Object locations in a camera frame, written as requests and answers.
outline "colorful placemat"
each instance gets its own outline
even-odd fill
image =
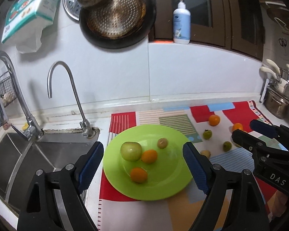
[[[213,114],[221,117],[220,124],[215,127],[208,124],[208,119]],[[218,163],[226,170],[234,172],[241,172],[245,168],[253,171],[254,163],[250,152],[234,145],[227,153],[222,149],[225,141],[232,141],[231,128],[237,122],[243,125],[245,131],[259,137],[259,133],[249,127],[253,119],[270,124],[253,101],[112,114],[108,142],[128,128],[160,124],[182,132],[199,152],[210,150],[212,163]],[[213,131],[210,140],[202,140],[201,135],[205,129]],[[270,218],[276,189],[258,179],[257,183]],[[114,189],[103,172],[97,227],[101,231],[187,231],[199,213],[205,197],[192,180],[184,190],[168,199],[138,201]],[[215,230],[220,230],[223,226],[230,199],[231,190],[228,190]]]

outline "blue gripper pad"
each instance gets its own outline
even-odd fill
[[[212,172],[210,169],[212,163],[207,157],[199,154],[191,142],[187,142],[183,145],[183,157],[197,187],[206,195],[209,194],[211,186],[208,182],[212,178]]]
[[[79,157],[75,163],[75,179],[78,182],[77,190],[79,193],[89,188],[103,155],[103,144],[95,142],[88,153]]]
[[[252,120],[249,126],[253,131],[256,131],[271,139],[278,137],[278,133],[275,130],[275,126],[271,126],[259,120]]]

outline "green plate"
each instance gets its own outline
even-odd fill
[[[168,139],[164,149],[157,147],[160,138]],[[158,153],[155,163],[141,160],[128,162],[120,153],[124,142],[138,142],[142,151],[154,149]],[[117,135],[107,146],[103,168],[110,184],[122,194],[137,200],[160,200],[175,195],[192,179],[182,155],[183,144],[189,140],[181,132],[162,125],[140,125]],[[145,183],[133,182],[130,171],[141,167],[148,173]]]

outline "wire basket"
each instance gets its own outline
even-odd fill
[[[17,96],[13,88],[12,79],[8,76],[8,72],[5,72],[0,76],[0,97],[2,99],[3,106],[8,106],[12,101],[14,101]]]

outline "tissue box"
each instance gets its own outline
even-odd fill
[[[53,24],[59,0],[19,0],[9,10],[2,43],[16,46],[20,53],[41,47],[42,30]]]

